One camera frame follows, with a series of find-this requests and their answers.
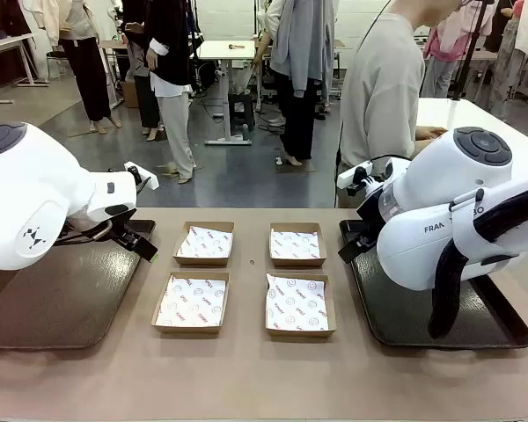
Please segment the person's right hand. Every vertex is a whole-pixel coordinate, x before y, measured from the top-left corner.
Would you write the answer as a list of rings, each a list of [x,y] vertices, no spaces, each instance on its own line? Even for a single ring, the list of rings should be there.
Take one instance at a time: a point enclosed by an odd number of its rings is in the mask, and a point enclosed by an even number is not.
[[[415,140],[416,141],[426,141],[434,140],[439,136],[443,135],[447,131],[443,127],[424,127],[417,126],[415,129]]]

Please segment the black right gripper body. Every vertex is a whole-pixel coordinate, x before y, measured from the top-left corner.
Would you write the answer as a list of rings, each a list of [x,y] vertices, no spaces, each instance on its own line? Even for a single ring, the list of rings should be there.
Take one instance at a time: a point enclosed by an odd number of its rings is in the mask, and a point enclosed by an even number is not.
[[[379,232],[384,227],[384,218],[379,211],[379,198],[383,188],[369,193],[360,207],[356,210],[362,221],[366,224],[365,235],[372,241],[378,239]]]

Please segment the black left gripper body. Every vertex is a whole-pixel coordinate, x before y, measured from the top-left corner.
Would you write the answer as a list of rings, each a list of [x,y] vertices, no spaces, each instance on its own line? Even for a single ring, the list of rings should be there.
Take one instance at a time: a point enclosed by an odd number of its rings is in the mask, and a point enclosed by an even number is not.
[[[155,222],[152,220],[115,222],[112,227],[113,240],[127,251],[146,259],[155,251],[155,245],[150,241],[154,229]]]

